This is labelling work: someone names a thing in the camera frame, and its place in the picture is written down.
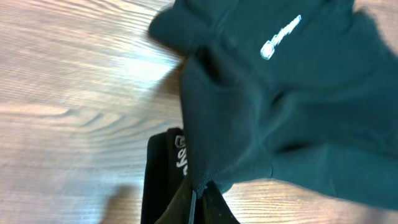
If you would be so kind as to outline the black polo shirt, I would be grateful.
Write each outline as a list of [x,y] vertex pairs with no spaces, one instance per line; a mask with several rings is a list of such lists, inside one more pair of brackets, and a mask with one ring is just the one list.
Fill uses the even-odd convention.
[[[146,175],[153,221],[183,180],[203,191],[275,179],[397,209],[397,55],[353,1],[175,1],[149,36],[186,56],[183,129]],[[157,189],[167,186],[166,192]]]

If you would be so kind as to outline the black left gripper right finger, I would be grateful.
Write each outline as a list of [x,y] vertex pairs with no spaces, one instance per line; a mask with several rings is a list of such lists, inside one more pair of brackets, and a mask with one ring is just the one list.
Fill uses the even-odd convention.
[[213,181],[206,184],[202,202],[205,224],[240,224]]

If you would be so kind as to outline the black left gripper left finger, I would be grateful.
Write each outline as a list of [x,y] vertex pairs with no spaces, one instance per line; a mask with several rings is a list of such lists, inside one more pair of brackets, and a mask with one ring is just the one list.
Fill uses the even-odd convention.
[[155,224],[194,224],[194,222],[195,191],[191,180],[186,177]]

